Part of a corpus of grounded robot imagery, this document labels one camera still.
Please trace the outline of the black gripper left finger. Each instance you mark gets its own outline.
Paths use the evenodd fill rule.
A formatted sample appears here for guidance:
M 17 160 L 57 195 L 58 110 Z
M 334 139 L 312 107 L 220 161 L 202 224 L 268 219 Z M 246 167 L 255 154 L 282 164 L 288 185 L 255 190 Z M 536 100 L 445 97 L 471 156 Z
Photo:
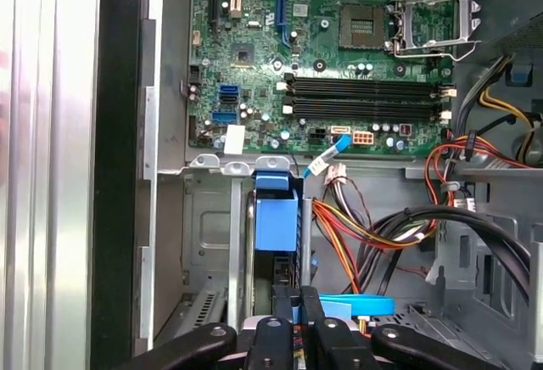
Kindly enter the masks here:
M 294 325 L 289 286 L 272 287 L 272 314 L 250 317 L 236 332 L 218 322 L 200 326 L 136 356 L 119 369 L 292 369 Z

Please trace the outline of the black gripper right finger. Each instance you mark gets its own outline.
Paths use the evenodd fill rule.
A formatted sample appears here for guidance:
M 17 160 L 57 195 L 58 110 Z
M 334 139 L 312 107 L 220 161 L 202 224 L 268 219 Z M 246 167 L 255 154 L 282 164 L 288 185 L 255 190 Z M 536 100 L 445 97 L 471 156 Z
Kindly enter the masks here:
M 300 289 L 299 319 L 309 332 L 309 369 L 497 369 L 498 366 L 431 339 L 418 331 L 389 323 L 366 338 L 346 322 L 327 317 L 315 288 Z

